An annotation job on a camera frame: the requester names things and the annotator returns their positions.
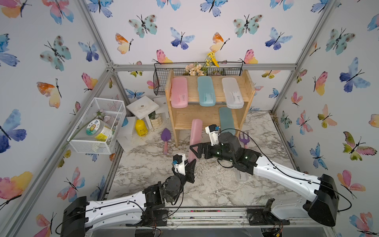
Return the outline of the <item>teal pencil case top shelf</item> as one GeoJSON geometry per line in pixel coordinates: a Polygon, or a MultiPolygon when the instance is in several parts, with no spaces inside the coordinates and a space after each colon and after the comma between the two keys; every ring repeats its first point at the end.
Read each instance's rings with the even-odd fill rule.
{"type": "Polygon", "coordinates": [[[197,78],[199,104],[203,107],[212,107],[216,104],[216,95],[212,78],[200,76],[197,78]]]}

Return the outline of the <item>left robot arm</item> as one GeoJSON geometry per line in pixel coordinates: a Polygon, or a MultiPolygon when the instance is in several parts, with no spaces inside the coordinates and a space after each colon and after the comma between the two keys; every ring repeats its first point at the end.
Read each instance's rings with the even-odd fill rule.
{"type": "Polygon", "coordinates": [[[165,226],[171,214],[164,210],[167,203],[176,203],[184,185],[194,183],[196,160],[179,162],[175,156],[173,175],[135,194],[100,201],[88,201],[85,196],[73,201],[63,213],[56,228],[61,237],[84,237],[95,230],[123,225],[165,226]]]}

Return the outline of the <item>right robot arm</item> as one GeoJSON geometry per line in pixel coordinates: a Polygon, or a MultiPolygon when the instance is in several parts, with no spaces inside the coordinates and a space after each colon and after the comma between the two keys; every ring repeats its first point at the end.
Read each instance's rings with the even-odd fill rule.
{"type": "Polygon", "coordinates": [[[270,212],[276,218],[310,217],[324,226],[336,225],[340,197],[331,176],[307,175],[273,162],[259,152],[242,147],[239,139],[229,132],[209,136],[210,142],[190,146],[197,158],[230,161],[241,172],[269,179],[299,195],[293,199],[269,201],[270,212]]]}

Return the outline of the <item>teal pencil case shelf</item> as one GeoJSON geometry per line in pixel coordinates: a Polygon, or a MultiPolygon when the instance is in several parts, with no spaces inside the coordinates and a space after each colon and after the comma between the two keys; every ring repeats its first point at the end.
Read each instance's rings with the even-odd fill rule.
{"type": "Polygon", "coordinates": [[[212,78],[200,76],[197,78],[199,104],[203,107],[212,107],[216,104],[216,95],[212,78]]]}
{"type": "Polygon", "coordinates": [[[232,135],[235,135],[236,130],[232,110],[228,107],[221,107],[219,109],[219,115],[221,132],[229,132],[232,135]]]}

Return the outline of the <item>pink pencil case top shelf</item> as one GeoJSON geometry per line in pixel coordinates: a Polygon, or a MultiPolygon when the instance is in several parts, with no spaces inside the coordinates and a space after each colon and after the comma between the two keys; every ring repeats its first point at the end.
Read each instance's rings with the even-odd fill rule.
{"type": "Polygon", "coordinates": [[[171,106],[176,109],[188,106],[188,83],[185,77],[174,77],[171,87],[171,106]]]}

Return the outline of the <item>pink pencil case shelf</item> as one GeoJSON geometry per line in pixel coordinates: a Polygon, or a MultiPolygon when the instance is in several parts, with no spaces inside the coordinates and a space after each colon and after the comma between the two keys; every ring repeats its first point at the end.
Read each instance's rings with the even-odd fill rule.
{"type": "MultiPolygon", "coordinates": [[[[191,124],[191,133],[190,133],[190,146],[195,145],[201,142],[202,138],[202,127],[203,121],[201,119],[193,119],[191,124]]],[[[196,155],[189,149],[188,162],[196,160],[196,155]]]]}
{"type": "Polygon", "coordinates": [[[171,87],[171,106],[176,109],[188,106],[188,83],[185,77],[174,77],[171,87]]]}

